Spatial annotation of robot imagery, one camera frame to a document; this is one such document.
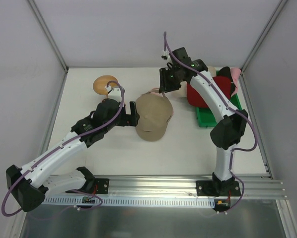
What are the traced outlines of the khaki sport baseball cap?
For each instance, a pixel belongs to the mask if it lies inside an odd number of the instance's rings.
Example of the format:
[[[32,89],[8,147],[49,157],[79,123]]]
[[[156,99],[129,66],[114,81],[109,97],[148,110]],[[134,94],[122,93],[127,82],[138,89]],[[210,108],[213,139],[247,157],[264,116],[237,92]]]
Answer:
[[[146,93],[137,98],[136,108],[140,116],[136,126],[138,136],[149,142],[162,139],[173,116],[173,106],[169,99]]]

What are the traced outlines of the red baseball cap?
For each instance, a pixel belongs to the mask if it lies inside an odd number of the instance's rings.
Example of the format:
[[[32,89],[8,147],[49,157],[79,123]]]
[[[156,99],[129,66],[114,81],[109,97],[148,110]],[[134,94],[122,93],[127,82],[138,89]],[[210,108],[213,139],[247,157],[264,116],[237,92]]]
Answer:
[[[211,109],[219,107],[216,103],[221,106],[228,105],[230,99],[218,87],[215,77],[209,80],[210,82],[199,75],[192,77],[190,83],[187,84],[187,100],[190,105]]]

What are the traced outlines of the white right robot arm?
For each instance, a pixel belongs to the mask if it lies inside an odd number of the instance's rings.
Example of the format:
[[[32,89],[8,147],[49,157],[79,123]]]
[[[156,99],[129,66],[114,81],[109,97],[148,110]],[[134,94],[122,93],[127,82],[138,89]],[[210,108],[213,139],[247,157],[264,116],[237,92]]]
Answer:
[[[191,60],[184,47],[172,52],[163,51],[161,56],[167,61],[159,70],[161,93],[180,89],[185,81],[205,101],[213,113],[217,125],[210,132],[211,140],[217,148],[217,160],[212,179],[202,181],[197,188],[207,196],[224,196],[232,191],[235,179],[231,173],[233,149],[244,135],[248,113],[238,110],[224,95],[211,76],[208,67],[201,60]]]

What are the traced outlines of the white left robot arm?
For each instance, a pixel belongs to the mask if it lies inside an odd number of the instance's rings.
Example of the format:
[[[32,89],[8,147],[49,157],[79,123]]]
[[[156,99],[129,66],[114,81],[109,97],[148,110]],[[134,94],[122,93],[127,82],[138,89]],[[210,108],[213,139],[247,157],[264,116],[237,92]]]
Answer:
[[[36,209],[45,198],[63,192],[92,193],[95,177],[86,167],[78,167],[65,175],[54,172],[79,152],[89,148],[104,138],[116,126],[137,126],[139,114],[136,103],[130,102],[130,114],[125,106],[113,99],[104,99],[96,110],[76,122],[70,132],[52,149],[30,163],[6,170],[8,193],[21,210],[30,212]]]

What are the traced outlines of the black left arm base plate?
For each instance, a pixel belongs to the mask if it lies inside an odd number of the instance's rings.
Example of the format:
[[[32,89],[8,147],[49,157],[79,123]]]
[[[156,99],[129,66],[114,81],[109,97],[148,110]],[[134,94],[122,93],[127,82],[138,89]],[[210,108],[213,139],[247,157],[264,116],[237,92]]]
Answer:
[[[108,194],[109,190],[108,178],[91,178],[86,181],[80,191],[88,194]]]

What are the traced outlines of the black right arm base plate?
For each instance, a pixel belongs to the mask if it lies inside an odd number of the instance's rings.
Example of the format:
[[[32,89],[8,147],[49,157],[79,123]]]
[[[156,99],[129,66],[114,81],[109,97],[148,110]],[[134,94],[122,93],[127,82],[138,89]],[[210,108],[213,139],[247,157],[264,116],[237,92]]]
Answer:
[[[196,181],[196,191],[198,196],[212,197],[240,197],[241,190],[237,181],[212,181],[198,180]]]

